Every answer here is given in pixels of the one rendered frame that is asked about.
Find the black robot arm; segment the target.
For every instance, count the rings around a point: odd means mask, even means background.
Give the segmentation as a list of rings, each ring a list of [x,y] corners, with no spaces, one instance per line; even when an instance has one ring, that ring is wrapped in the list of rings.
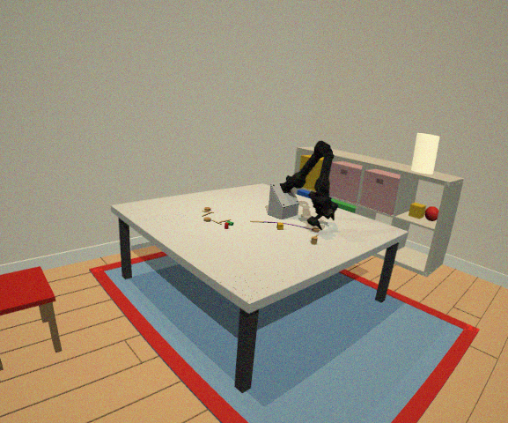
[[[301,189],[306,184],[306,176],[313,169],[313,167],[317,164],[320,158],[323,158],[323,164],[320,171],[320,177],[316,180],[314,184],[314,191],[310,191],[309,195],[310,199],[313,203],[313,206],[319,206],[319,214],[323,215],[326,219],[330,219],[334,216],[335,207],[332,205],[332,197],[329,195],[330,189],[330,168],[332,164],[332,159],[334,158],[333,151],[331,150],[331,146],[323,141],[318,141],[317,145],[314,147],[314,153],[310,157],[310,159],[301,167],[301,170],[295,173],[293,176],[287,175],[286,182],[280,183],[280,186],[283,190],[283,193],[291,192],[291,189],[294,187],[297,189]]]

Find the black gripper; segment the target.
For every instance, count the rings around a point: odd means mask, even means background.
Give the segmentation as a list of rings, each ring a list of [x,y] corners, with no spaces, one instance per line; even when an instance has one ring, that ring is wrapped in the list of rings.
[[[335,207],[335,212],[336,212],[336,209],[338,208],[337,203],[332,201],[332,205]],[[318,221],[318,219],[323,216],[322,214],[321,215],[319,214],[320,207],[319,206],[313,206],[313,208],[315,209],[315,211],[316,211],[315,213],[317,213],[317,216],[315,216],[315,217],[311,216],[311,218],[309,218],[307,220],[307,222],[311,226],[316,226],[316,227],[318,227],[322,231],[322,228],[321,228],[320,223]],[[331,217],[333,221],[335,221],[335,212],[334,212],[334,216]]]

